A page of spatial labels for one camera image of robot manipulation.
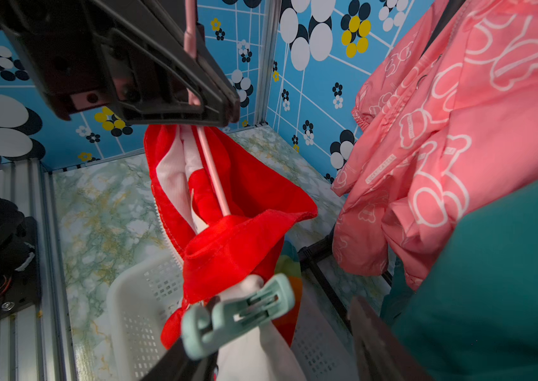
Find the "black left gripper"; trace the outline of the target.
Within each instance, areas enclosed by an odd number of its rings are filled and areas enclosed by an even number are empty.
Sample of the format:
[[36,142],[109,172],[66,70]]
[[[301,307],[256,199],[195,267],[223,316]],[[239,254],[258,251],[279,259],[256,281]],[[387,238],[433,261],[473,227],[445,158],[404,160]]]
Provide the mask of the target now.
[[0,32],[61,119],[110,106],[131,125],[226,127],[240,97],[184,1],[0,1]]

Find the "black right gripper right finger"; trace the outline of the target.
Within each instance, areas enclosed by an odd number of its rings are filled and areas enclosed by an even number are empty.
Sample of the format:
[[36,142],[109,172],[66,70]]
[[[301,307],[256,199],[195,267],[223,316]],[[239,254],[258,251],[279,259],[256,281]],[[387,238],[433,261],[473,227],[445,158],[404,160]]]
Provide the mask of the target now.
[[361,380],[431,380],[432,377],[407,352],[367,303],[359,296],[348,311]]

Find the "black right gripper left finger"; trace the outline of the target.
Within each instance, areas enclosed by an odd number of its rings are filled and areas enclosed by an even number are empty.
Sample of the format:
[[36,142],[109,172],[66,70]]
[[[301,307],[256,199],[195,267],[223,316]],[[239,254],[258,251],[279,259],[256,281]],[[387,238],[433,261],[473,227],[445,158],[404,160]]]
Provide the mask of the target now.
[[145,380],[212,380],[221,347],[221,299],[192,306],[181,316],[181,338],[143,377]]

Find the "mint green clothespin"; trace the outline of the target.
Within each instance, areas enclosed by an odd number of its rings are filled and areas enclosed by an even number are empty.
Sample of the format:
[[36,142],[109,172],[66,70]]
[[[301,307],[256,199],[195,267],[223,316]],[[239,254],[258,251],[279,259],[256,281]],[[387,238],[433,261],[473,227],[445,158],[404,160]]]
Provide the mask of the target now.
[[211,311],[191,306],[181,320],[181,341],[191,360],[201,360],[223,345],[290,312],[295,306],[288,277],[277,274],[244,298],[220,301]]

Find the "white red cartoon jacket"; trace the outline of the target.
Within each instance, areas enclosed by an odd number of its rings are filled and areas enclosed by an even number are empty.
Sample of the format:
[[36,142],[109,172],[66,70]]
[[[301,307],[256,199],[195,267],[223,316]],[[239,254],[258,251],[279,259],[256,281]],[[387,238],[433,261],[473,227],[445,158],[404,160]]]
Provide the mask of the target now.
[[[144,148],[159,221],[182,264],[181,306],[161,333],[167,354],[191,306],[244,298],[281,274],[287,232],[317,206],[218,128],[150,125]],[[280,318],[223,345],[212,380],[304,379]]]

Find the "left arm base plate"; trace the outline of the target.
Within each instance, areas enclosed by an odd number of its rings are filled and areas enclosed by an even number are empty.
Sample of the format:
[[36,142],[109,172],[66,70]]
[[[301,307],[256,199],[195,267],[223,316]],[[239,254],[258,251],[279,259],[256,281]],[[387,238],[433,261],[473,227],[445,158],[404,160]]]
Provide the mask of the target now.
[[37,259],[36,219],[0,198],[0,319],[40,301]]

